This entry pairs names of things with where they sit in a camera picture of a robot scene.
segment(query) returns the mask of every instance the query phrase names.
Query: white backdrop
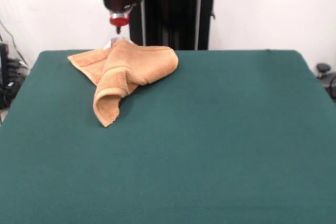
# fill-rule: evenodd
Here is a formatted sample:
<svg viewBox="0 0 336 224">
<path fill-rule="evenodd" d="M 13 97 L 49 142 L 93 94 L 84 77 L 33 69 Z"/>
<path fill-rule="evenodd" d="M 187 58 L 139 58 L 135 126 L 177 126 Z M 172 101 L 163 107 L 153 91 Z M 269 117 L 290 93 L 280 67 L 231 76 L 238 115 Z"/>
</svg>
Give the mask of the white backdrop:
<svg viewBox="0 0 336 224">
<path fill-rule="evenodd" d="M 311 68 L 336 68 L 336 0 L 215 0 L 215 14 L 210 49 L 295 49 Z M 43 50 L 104 46 L 116 35 L 108 17 L 102 0 L 0 0 L 30 65 Z"/>
</svg>

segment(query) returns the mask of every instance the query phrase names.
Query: table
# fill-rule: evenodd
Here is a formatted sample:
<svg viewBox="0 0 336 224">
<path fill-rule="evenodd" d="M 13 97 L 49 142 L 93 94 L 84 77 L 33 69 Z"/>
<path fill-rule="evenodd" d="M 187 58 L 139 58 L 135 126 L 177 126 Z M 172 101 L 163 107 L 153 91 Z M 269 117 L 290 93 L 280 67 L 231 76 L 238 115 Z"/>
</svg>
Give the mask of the table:
<svg viewBox="0 0 336 224">
<path fill-rule="evenodd" d="M 336 109 L 295 51 L 178 51 L 121 102 L 43 52 L 0 129 L 0 223 L 333 223 Z"/>
</svg>

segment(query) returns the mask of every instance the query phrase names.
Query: crumpled towel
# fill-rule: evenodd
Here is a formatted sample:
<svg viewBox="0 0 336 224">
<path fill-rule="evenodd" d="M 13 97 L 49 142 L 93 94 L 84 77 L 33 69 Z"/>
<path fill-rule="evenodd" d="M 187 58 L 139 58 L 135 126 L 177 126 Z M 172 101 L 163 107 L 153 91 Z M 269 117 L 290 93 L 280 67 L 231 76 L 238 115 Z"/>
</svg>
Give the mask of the crumpled towel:
<svg viewBox="0 0 336 224">
<path fill-rule="evenodd" d="M 169 47 L 143 47 L 127 40 L 119 40 L 108 49 L 83 52 L 68 59 L 97 86 L 93 110 L 104 127 L 118 117 L 122 98 L 138 86 L 168 76 L 179 62 Z"/>
</svg>

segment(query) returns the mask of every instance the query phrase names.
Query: towel fold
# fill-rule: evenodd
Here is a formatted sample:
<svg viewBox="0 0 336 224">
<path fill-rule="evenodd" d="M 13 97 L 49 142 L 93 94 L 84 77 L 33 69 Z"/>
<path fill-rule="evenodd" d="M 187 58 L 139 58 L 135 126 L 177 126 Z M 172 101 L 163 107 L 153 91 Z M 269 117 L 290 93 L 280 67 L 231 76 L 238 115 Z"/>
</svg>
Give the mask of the towel fold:
<svg viewBox="0 0 336 224">
<path fill-rule="evenodd" d="M 104 127 L 118 117 L 119 102 L 138 86 L 174 72 L 178 58 L 169 47 L 143 47 L 119 40 L 108 49 L 69 56 L 72 65 L 96 86 L 93 110 Z"/>
</svg>

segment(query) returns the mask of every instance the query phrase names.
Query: black knob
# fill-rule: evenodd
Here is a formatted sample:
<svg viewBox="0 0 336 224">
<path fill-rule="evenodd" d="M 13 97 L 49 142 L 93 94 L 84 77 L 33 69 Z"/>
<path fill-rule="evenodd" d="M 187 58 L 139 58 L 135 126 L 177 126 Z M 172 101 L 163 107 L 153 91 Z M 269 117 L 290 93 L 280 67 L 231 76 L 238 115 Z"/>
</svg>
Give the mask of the black knob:
<svg viewBox="0 0 336 224">
<path fill-rule="evenodd" d="M 316 68 L 320 73 L 327 73 L 331 69 L 330 65 L 325 63 L 317 64 Z"/>
</svg>

